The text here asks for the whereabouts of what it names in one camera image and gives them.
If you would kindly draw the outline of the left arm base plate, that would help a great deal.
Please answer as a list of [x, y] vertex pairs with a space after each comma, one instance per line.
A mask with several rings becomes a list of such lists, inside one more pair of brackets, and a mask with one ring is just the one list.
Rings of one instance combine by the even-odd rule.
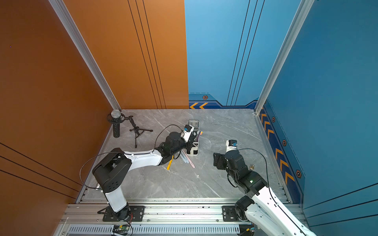
[[98, 211], [103, 213], [103, 222], [142, 222], [145, 212], [145, 206], [129, 206], [127, 205], [119, 212], [115, 212], [110, 206]]

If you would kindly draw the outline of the yellow toothbrush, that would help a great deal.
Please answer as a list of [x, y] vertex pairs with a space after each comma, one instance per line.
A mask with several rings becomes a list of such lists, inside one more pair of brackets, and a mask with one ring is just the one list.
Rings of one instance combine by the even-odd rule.
[[174, 155], [171, 157], [171, 160], [168, 162], [168, 166], [167, 166], [167, 168], [166, 168], [168, 171], [169, 171], [170, 168], [171, 168], [171, 165], [172, 165], [173, 160], [174, 160]]

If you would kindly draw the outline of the light blue toothbrush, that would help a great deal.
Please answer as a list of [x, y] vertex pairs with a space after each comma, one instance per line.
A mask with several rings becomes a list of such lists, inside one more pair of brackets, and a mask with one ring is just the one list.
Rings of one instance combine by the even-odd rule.
[[187, 159], [185, 153], [181, 152], [181, 153], [180, 153], [180, 157], [181, 157], [181, 159], [182, 159], [186, 164], [189, 164], [189, 160]]

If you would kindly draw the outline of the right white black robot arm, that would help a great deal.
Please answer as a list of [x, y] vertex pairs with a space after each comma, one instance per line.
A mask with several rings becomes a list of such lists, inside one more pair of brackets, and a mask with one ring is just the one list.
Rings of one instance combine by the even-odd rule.
[[314, 236], [278, 199], [268, 180], [251, 170], [238, 150], [213, 153], [213, 165], [225, 170], [245, 195], [235, 203], [236, 218], [250, 221], [269, 236]]

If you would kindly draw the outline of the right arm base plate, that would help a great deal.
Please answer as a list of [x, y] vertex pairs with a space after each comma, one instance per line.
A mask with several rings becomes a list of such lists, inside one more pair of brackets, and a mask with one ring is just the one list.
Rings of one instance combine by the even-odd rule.
[[222, 206], [222, 217], [224, 222], [246, 222], [248, 221], [245, 211], [237, 206]]

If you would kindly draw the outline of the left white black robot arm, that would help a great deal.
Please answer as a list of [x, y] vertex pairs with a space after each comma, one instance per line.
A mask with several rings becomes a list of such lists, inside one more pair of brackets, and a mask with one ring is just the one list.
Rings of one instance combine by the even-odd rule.
[[109, 207], [108, 215], [116, 221], [130, 221], [131, 208], [124, 197], [121, 184], [131, 170], [147, 166], [171, 165], [174, 156], [181, 150], [191, 150], [197, 132], [171, 132], [157, 148], [145, 152], [126, 152], [120, 148], [113, 149], [92, 170], [96, 181], [105, 195]]

